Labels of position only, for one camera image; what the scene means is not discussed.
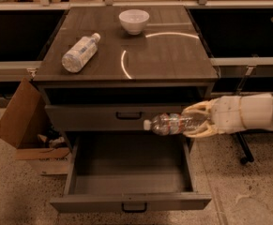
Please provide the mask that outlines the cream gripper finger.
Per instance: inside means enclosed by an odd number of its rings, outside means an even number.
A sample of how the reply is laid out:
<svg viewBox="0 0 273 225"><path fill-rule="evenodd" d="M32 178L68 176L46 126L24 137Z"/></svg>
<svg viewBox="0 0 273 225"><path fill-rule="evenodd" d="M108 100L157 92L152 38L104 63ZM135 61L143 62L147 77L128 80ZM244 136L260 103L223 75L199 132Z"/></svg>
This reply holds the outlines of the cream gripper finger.
<svg viewBox="0 0 273 225"><path fill-rule="evenodd" d="M185 108L182 111L182 113L183 114L201 113L201 114L205 114L205 115L210 115L211 109L216 102L217 102L216 99L201 101L201 102L198 102L198 103L188 106L187 108Z"/></svg>
<svg viewBox="0 0 273 225"><path fill-rule="evenodd" d="M203 123L193 131L184 131L183 135L188 138L205 138L216 135L217 133L218 129L214 125Z"/></svg>

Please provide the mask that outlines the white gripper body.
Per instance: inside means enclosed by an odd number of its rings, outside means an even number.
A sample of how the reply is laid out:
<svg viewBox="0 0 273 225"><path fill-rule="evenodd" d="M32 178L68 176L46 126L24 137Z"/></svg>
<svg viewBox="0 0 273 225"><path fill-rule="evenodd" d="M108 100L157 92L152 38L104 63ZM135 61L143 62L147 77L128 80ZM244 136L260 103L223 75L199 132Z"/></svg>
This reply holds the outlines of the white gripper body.
<svg viewBox="0 0 273 225"><path fill-rule="evenodd" d="M211 120L219 134L232 134L244 129L240 99L240 96L224 96L211 101Z"/></svg>

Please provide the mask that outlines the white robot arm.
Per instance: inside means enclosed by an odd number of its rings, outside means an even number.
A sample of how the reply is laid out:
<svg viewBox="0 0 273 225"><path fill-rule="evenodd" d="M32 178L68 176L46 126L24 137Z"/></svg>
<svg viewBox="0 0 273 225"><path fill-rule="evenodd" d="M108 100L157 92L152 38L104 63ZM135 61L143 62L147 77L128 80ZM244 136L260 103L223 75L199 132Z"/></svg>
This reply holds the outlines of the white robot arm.
<svg viewBox="0 0 273 225"><path fill-rule="evenodd" d="M184 131L189 138L233 134L250 129L273 131L273 95L223 96L191 105L183 115L202 113L204 122L193 131Z"/></svg>

